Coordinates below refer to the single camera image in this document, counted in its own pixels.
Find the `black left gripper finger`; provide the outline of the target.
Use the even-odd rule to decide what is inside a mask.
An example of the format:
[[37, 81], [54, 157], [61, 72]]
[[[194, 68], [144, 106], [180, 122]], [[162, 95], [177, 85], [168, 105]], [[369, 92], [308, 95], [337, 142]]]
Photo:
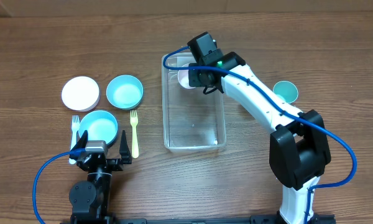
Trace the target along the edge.
[[121, 142], [119, 147], [119, 154], [123, 164], [132, 164], [132, 155], [127, 144], [127, 137], [125, 130], [122, 130]]
[[81, 152], [85, 150], [86, 144], [88, 142], [88, 132], [85, 130], [82, 136], [79, 138], [77, 143], [75, 144], [75, 151]]

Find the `yellow plastic fork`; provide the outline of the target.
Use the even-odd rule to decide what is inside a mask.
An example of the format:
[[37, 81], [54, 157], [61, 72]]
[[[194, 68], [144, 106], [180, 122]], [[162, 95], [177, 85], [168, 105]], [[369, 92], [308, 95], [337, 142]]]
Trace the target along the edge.
[[139, 123], [137, 111], [131, 110], [130, 124], [132, 126], [132, 157], [139, 157], [139, 143], [137, 138], [137, 125]]

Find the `light blue plastic fork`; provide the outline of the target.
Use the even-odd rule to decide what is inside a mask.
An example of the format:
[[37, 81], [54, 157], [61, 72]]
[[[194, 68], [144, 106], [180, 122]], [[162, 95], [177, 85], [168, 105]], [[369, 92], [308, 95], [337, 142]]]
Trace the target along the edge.
[[71, 144], [70, 144], [70, 149], [73, 149], [73, 147], [76, 145], [76, 140], [77, 140], [77, 132], [80, 128], [80, 119], [78, 115], [73, 115], [72, 116], [72, 121], [71, 121]]

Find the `blue plastic bowl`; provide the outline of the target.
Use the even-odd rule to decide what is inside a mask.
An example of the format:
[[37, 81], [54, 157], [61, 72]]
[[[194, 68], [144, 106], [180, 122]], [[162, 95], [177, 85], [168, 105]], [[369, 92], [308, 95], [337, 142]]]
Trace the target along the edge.
[[117, 138], [117, 119], [108, 111], [96, 110], [85, 115], [80, 121], [79, 137], [88, 132], [89, 141], [105, 141], [109, 146]]

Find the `green plastic bowl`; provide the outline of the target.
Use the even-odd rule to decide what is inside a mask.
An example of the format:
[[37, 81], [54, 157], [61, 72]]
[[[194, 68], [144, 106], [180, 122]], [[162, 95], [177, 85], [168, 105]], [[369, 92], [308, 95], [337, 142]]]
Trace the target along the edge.
[[141, 103], [144, 95], [142, 82], [132, 75], [113, 78], [106, 88], [106, 98], [116, 108], [132, 110]]

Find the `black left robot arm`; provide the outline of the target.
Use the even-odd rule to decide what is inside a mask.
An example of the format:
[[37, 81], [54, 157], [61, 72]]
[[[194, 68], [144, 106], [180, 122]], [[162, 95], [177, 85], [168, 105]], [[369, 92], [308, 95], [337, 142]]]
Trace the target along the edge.
[[109, 213], [109, 196], [112, 173], [124, 170], [125, 164], [132, 163], [127, 145], [126, 132], [121, 134], [120, 158], [108, 159], [108, 146], [104, 140], [89, 141], [85, 131], [71, 152], [84, 149], [70, 159], [87, 172], [87, 179], [73, 185], [69, 193], [72, 205], [71, 223], [119, 223], [114, 214]]

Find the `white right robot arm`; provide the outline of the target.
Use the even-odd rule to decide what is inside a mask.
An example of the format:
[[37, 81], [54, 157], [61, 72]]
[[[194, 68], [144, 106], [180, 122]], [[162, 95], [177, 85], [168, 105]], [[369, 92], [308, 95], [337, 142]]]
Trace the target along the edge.
[[315, 185], [331, 161], [323, 118], [281, 100], [236, 53], [192, 51], [193, 87], [211, 87], [238, 101], [270, 134], [269, 164], [283, 185], [279, 214], [284, 223], [310, 223]]

